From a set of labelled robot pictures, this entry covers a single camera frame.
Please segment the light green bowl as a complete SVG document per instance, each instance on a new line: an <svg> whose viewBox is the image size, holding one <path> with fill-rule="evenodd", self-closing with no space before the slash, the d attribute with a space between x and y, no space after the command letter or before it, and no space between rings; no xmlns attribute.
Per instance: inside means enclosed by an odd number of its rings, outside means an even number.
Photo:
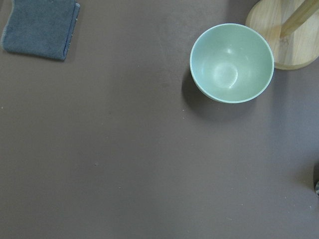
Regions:
<svg viewBox="0 0 319 239"><path fill-rule="evenodd" d="M221 103L239 104L263 93L274 73L274 56L255 30L224 23L203 32L190 52L190 72L197 88Z"/></svg>

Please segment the grey folded cloth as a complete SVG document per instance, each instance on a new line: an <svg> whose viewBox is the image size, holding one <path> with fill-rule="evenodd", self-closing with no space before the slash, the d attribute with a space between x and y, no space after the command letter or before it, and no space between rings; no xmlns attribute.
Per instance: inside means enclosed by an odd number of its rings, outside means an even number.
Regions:
<svg viewBox="0 0 319 239"><path fill-rule="evenodd" d="M79 11L75 0L13 0L1 47L10 53L63 61Z"/></svg>

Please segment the wooden glass drying stand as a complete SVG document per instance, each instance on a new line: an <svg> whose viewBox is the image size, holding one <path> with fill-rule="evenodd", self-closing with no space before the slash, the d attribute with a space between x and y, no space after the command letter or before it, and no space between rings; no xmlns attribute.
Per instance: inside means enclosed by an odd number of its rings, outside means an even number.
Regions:
<svg viewBox="0 0 319 239"><path fill-rule="evenodd" d="M317 0L260 0L245 25L266 39L277 69L297 70L319 57Z"/></svg>

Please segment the steel ice scoop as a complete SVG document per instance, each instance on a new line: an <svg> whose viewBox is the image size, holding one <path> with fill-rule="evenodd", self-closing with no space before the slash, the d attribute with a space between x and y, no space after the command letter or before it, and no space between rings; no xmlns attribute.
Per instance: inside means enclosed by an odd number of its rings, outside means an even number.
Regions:
<svg viewBox="0 0 319 239"><path fill-rule="evenodd" d="M315 183L315 193L317 196L319 196L319 181Z"/></svg>

